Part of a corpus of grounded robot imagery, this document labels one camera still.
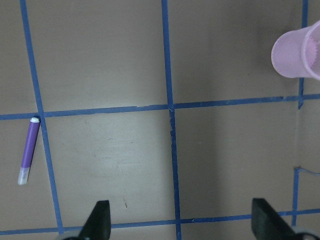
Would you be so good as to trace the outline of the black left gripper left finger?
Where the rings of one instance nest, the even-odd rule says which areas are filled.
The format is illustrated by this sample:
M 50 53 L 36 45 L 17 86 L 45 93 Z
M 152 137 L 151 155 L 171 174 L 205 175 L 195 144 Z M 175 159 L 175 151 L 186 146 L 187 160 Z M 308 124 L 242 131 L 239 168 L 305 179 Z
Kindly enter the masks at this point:
M 111 211 L 108 200 L 98 201 L 78 238 L 80 240 L 109 240 L 111 235 Z

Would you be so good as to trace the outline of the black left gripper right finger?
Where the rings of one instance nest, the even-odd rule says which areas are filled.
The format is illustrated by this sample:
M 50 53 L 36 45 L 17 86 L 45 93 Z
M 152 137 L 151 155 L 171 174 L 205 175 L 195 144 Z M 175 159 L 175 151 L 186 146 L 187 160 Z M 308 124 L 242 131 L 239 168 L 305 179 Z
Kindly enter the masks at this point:
M 298 240 L 293 229 L 264 198 L 253 198 L 251 230 L 256 240 Z

